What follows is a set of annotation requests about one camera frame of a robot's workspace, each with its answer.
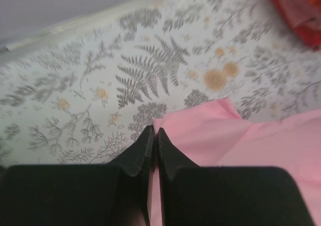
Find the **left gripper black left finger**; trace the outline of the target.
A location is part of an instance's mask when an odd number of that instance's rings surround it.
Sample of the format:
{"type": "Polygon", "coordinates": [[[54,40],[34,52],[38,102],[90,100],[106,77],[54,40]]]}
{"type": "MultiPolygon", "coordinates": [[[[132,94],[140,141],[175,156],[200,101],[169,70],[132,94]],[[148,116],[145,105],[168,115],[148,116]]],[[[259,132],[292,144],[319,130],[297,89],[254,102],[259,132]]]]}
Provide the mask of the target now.
{"type": "Polygon", "coordinates": [[[154,128],[106,164],[17,165],[1,174],[1,225],[150,225],[154,128]]]}

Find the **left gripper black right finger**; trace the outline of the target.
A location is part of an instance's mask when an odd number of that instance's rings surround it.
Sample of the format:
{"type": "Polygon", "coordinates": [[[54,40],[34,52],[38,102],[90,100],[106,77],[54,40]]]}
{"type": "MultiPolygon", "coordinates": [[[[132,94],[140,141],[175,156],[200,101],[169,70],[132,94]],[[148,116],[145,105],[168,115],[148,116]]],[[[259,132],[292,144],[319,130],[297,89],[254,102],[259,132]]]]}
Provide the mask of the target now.
{"type": "Polygon", "coordinates": [[[163,225],[314,225],[278,167],[201,167],[157,133],[163,225]]]}

